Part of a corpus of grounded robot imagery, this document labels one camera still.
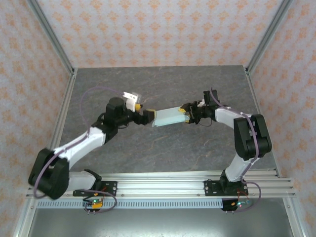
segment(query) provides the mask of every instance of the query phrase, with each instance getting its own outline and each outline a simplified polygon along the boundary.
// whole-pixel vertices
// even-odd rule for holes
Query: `gray marble surface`
[[[222,103],[256,113],[242,66],[187,66],[79,69],[71,97],[61,144],[86,131],[79,113],[82,94],[96,85],[142,95],[144,108],[167,109],[200,100],[212,86]],[[105,111],[115,94],[90,92],[82,104],[89,124]],[[203,119],[209,124],[210,119]],[[131,123],[103,147],[90,152],[72,168],[97,173],[222,170],[235,155],[233,130],[213,122],[211,127],[178,123],[163,127]],[[274,168],[271,154],[253,168]]]

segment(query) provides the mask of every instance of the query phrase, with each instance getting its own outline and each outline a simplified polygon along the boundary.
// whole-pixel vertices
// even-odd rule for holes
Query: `patterned wallpaper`
[[[316,233],[316,2],[295,0],[252,80],[284,176]]]
[[[29,173],[49,143],[68,77],[26,1],[1,0],[1,237],[13,234]]]
[[[244,65],[282,0],[39,0],[74,67]]]

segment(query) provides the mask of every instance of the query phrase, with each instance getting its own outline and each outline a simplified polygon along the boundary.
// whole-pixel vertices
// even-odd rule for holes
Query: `orange floral pattern wall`
[[[12,236],[68,73],[25,0],[0,1],[0,236]]]
[[[244,65],[282,0],[39,0],[74,67]]]
[[[295,0],[251,75],[283,176],[316,233],[316,2]]]

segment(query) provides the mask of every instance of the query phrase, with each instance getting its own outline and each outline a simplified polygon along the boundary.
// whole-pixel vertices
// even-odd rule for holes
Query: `wall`
[[[75,67],[244,65],[282,0],[39,0]]]
[[[316,2],[295,0],[253,73],[276,158],[316,233]]]
[[[68,73],[25,0],[0,1],[0,236],[12,236]]]

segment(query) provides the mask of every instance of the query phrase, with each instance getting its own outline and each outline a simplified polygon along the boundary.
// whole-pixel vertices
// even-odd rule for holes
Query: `purple cable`
[[[234,211],[234,212],[247,211],[247,210],[252,209],[252,208],[255,207],[256,205],[258,205],[259,201],[261,200],[261,188],[260,188],[260,186],[259,186],[257,183],[255,183],[255,182],[246,182],[246,181],[243,180],[243,176],[245,175],[245,173],[249,170],[249,168],[253,165],[253,163],[259,158],[259,146],[258,146],[258,142],[257,142],[257,137],[256,137],[255,129],[254,129],[253,125],[252,125],[252,122],[251,122],[250,118],[249,118],[246,114],[244,114],[243,112],[239,112],[239,111],[237,111],[237,110],[233,110],[233,109],[231,109],[231,108],[227,108],[226,106],[224,106],[224,105],[222,105],[221,103],[219,103],[218,100],[216,100],[216,98],[214,97],[213,92],[212,92],[212,89],[213,89],[213,88],[211,87],[211,92],[210,92],[210,94],[211,94],[212,99],[215,101],[215,103],[218,104],[218,105],[219,105],[221,108],[223,108],[223,109],[230,110],[230,111],[234,112],[235,114],[242,115],[243,117],[245,117],[245,118],[247,119],[248,123],[249,123],[250,130],[251,130],[251,132],[252,132],[253,141],[254,141],[255,149],[256,149],[256,154],[255,154],[255,157],[254,157],[255,159],[253,159],[253,160],[250,162],[250,164],[247,166],[247,168],[245,169],[245,171],[241,174],[241,182],[242,182],[243,184],[253,184],[253,185],[257,186],[257,187],[258,187],[258,190],[259,190],[259,197],[258,197],[258,200],[257,200],[252,206],[250,206],[250,207],[248,207],[248,208],[245,208],[245,209],[242,209],[242,210],[236,210],[236,211]]]
[[[109,87],[105,87],[105,86],[95,86],[95,87],[92,87],[90,89],[88,89],[81,97],[80,99],[80,104],[79,104],[79,110],[80,110],[80,115],[82,117],[82,120],[84,121],[85,125],[87,126],[87,133],[86,135],[81,138],[79,141],[71,144],[70,146],[66,147],[65,149],[59,151],[58,153],[54,154],[53,157],[51,159],[48,160],[48,162],[44,165],[43,169],[40,171],[36,181],[35,181],[35,184],[34,184],[34,188],[33,188],[33,195],[35,198],[39,199],[39,198],[43,198],[45,197],[46,195],[42,195],[42,196],[38,196],[37,195],[37,190],[38,190],[38,187],[39,187],[39,183],[40,183],[40,179],[42,178],[44,172],[46,171],[46,169],[49,167],[49,165],[60,155],[62,154],[63,152],[65,152],[66,150],[80,144],[81,142],[83,142],[88,136],[89,136],[89,133],[90,133],[90,128],[89,128],[89,124],[87,122],[87,120],[85,119],[85,117],[83,116],[83,112],[82,112],[82,102],[83,102],[83,99],[85,98],[86,94],[89,92],[89,91],[92,91],[92,90],[96,90],[96,89],[103,89],[103,90],[109,90],[109,91],[112,91],[112,92],[115,92],[117,94],[120,94],[120,95],[123,95],[122,92],[119,92],[119,91],[116,91],[114,89],[111,89]]]
[[[98,214],[98,213],[103,213],[103,212],[107,212],[107,211],[111,211],[114,207],[116,207],[116,205],[118,204],[118,200],[117,198],[111,194],[111,193],[108,193],[108,192],[103,192],[103,191],[96,191],[96,190],[81,190],[83,192],[89,192],[89,193],[98,193],[98,194],[104,194],[104,195],[108,195],[110,197],[112,197],[114,199],[114,204],[113,206],[111,206],[110,208],[107,208],[107,209],[101,209],[99,211],[94,211],[93,213],[94,214]],[[89,214],[90,213],[90,210],[87,209],[87,206],[92,203],[93,201],[89,201],[85,204],[84,206],[84,210]]]

